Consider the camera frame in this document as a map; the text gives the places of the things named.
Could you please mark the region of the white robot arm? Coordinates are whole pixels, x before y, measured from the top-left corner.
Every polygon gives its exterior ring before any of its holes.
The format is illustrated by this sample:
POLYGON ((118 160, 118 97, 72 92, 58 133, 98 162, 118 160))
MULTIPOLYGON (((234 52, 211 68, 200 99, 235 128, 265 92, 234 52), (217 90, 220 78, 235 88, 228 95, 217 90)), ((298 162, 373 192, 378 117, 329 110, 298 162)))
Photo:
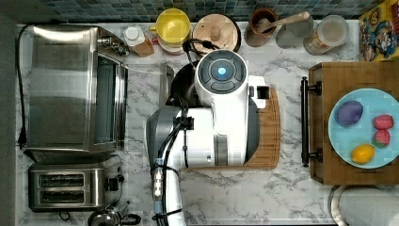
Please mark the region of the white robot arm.
POLYGON ((157 226, 185 226, 180 170, 241 167, 259 145, 257 111, 268 87, 248 74, 241 56, 222 49, 206 54, 195 67, 194 87, 199 107, 171 96, 145 125, 157 226))

